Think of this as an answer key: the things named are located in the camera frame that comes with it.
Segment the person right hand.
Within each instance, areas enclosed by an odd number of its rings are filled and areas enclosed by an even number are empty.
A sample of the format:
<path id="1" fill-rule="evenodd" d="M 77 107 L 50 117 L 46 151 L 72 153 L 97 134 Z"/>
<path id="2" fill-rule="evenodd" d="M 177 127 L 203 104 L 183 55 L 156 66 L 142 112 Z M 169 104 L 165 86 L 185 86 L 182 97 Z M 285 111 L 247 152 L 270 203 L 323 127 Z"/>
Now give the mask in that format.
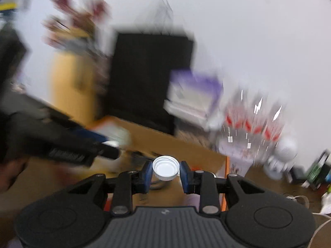
<path id="1" fill-rule="evenodd" d="M 21 158 L 1 164 L 0 170 L 0 191 L 6 192 L 15 183 L 17 177 L 26 169 L 28 158 Z"/>

